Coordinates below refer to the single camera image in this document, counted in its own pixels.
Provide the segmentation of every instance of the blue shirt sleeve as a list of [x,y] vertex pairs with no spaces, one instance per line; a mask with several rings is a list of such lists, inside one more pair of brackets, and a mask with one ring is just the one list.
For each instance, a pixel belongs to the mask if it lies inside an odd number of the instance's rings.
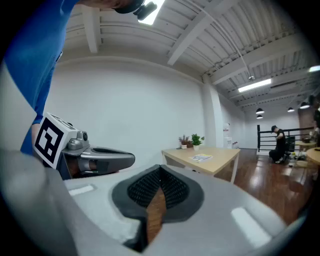
[[45,104],[46,104],[46,100],[49,94],[49,90],[50,90],[50,84],[51,84],[51,80],[52,80],[52,76],[54,73],[55,67],[51,68],[51,70],[49,71],[48,75],[46,76],[46,78],[44,79],[42,85],[41,85],[41,89],[39,91],[36,103],[35,103],[35,107],[34,110],[36,112],[36,117],[33,121],[33,125],[34,124],[40,124],[42,118],[44,117],[44,108],[45,108]]
[[[43,118],[56,60],[63,48],[66,26],[78,0],[45,0],[20,28],[4,61],[16,86],[35,110],[33,124]],[[32,154],[31,129],[21,151]]]

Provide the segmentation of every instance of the pipe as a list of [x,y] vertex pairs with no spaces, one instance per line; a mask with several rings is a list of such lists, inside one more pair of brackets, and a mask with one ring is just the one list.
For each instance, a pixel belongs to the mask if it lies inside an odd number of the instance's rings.
[[[320,93],[320,86],[318,86],[310,95],[317,96],[318,93]],[[302,102],[308,102],[309,96],[302,100],[299,104],[297,104],[296,107],[298,107]]]
[[298,95],[302,92],[303,88],[306,87],[306,85],[308,84],[309,80],[310,80],[310,77],[308,76],[308,77],[306,78],[305,83],[300,87],[299,92],[298,92],[298,93],[293,97],[293,99],[290,100],[290,102],[286,105],[287,108],[290,107],[290,104],[298,97]]
[[195,7],[197,7],[199,10],[201,10],[202,12],[204,12],[218,27],[219,29],[226,35],[226,37],[230,40],[230,42],[232,43],[233,47],[236,49],[236,51],[238,52],[238,54],[240,55],[240,58],[246,68],[246,71],[248,73],[248,76],[249,78],[251,78],[251,74],[250,74],[250,71],[249,71],[249,68],[243,58],[243,55],[241,54],[240,50],[238,49],[235,41],[232,39],[232,37],[228,34],[228,32],[223,28],[223,26],[221,26],[218,21],[212,17],[212,15],[210,13],[208,13],[205,9],[201,8],[198,4],[196,4],[195,2],[191,1],[191,0],[186,0],[188,3],[194,5]]

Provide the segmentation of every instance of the white ceiling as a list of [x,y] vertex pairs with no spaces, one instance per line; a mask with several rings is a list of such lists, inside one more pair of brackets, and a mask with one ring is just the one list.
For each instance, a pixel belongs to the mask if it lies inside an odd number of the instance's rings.
[[[76,5],[67,24],[64,54],[107,49],[138,58],[152,53],[152,61],[167,67],[186,66],[199,79],[208,74],[213,85],[243,110],[268,105],[296,107],[319,87],[315,54],[294,22],[271,0],[165,0],[152,26],[138,23],[132,13]],[[252,82],[235,46],[256,82],[272,78],[270,86],[238,93]]]

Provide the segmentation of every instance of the wooden table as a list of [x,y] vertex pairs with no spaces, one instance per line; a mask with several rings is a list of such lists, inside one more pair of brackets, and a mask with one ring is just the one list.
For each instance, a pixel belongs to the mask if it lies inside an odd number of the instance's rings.
[[315,149],[320,150],[320,147],[311,148],[306,152],[306,157],[316,165],[320,166],[320,151],[315,151]]
[[303,146],[303,147],[312,147],[312,146],[315,146],[316,144],[317,144],[316,142],[309,142],[309,143],[305,143],[303,141],[296,142],[297,146]]
[[[226,149],[217,147],[200,146],[198,151],[193,148],[187,149],[166,149],[162,150],[162,155],[165,157],[166,164],[175,165],[171,160],[179,164],[192,168],[200,173],[215,175],[234,160],[231,183],[235,182],[240,149]],[[212,158],[205,162],[196,162],[189,157],[198,154],[211,155]]]

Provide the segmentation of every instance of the white tape strip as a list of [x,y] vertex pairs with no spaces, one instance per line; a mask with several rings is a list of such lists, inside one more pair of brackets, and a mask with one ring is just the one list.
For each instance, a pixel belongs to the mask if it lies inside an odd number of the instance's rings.
[[272,239],[244,208],[239,207],[233,209],[231,216],[253,248],[259,248]]
[[75,195],[83,194],[92,190],[94,190],[94,187],[91,185],[87,185],[80,188],[69,190],[69,194],[73,197]]

